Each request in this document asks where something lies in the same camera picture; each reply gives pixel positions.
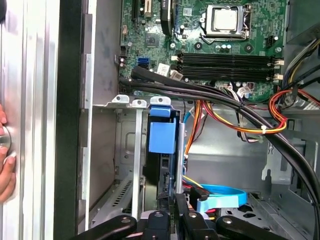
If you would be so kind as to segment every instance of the yellow wire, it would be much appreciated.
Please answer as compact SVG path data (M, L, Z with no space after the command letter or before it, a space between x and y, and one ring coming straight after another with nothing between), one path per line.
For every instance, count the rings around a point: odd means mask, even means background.
M212 110L212 107L211 107L211 104L209 104L207 102L207 105L208 107L210 108L210 110ZM241 131L241 132L249 132L249 133L253 133L253 134L262 134L262 130L259 130L259 129L251 129L251 128L243 128L243 127L237 127L235 125L233 125L231 122L225 120L223 117L221 117L220 115L218 115L217 113L215 113L214 111L212 111L212 113L214 114L214 116L216 118L218 118L219 120L221 120L222 122L228 124L228 125L232 125L235 129ZM269 130L266 130L265 132L266 133L278 133L284 129L287 128L287 123L285 122L283 127L279 128L279 129L269 129Z
M318 41L315 43L315 45L313 46L313 48L312 48L311 50L314 50L319 44L320 44L320 40L318 40ZM291 83L291 82L293 81L294 76L295 76L298 68L300 67L300 65L302 64L303 61L304 61L304 60L302 60L301 62L299 62L299 64L294 68L294 70L293 70L293 72L292 72L292 74L291 74L291 76L290 76L290 78L289 78L289 83Z
M185 176L185 175L182 175L182 177L184 177L185 179L187 179L189 182L197 185L198 187L200 187L200 188L202 188L202 189L204 188L203 186L201 186L199 183L197 183L196 181L192 180L191 178L189 178L189 177L187 177L187 176Z

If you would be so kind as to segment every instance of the blue plastic tab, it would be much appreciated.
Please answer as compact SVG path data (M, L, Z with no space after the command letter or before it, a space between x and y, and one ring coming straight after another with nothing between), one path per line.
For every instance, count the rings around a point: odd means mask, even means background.
M174 154L176 119L171 122L151 122L149 131L149 152Z
M247 203L247 193L237 188L220 185L202 184L210 196L205 201L197 201L196 210L205 213L209 209L239 208Z
M169 118L171 114L170 106L151 106L150 116L152 117L165 117Z

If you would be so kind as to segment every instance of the blue drive bay latch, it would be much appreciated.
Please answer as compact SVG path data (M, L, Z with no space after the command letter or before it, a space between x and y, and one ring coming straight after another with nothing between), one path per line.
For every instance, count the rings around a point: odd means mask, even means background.
M171 106L152 105L150 116L170 118ZM151 122L149 131L149 152L159 154L175 153L176 118L173 122Z

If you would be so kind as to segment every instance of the green circuit board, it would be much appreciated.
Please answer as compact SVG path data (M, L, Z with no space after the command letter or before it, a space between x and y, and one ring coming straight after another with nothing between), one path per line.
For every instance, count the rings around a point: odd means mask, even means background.
M137 65L138 57L150 58L150 69L157 71L160 63L174 64L171 57L176 55L176 50L185 53L204 54L235 54L253 56L282 57L284 42L284 25L286 13L286 0L178 0L175 25L184 25L183 34L165 36L162 31L160 19L161 3L152 0L151 17L143 15L138 17L137 24L132 22L133 0L123 0L122 5L122 34L121 45L126 47L126 64L119 73L121 77L129 78L132 68ZM200 26L200 18L206 12L208 5L241 6L251 4L250 37L244 41L216 41L209 45L203 42L200 34L203 32ZM266 38L277 36L278 40L272 47L266 47ZM202 43L202 49L196 49L196 43ZM222 52L223 44L231 45L228 52ZM260 101L273 94L272 82L255 82L249 99ZM135 91L137 96L152 96L149 93Z

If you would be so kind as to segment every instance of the motherboard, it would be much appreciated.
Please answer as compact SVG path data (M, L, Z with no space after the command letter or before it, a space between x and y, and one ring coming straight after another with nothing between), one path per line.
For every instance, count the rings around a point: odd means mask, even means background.
M246 87L249 101L263 101L281 80L286 4L123 0L120 77L130 78L132 68L140 66L173 81Z

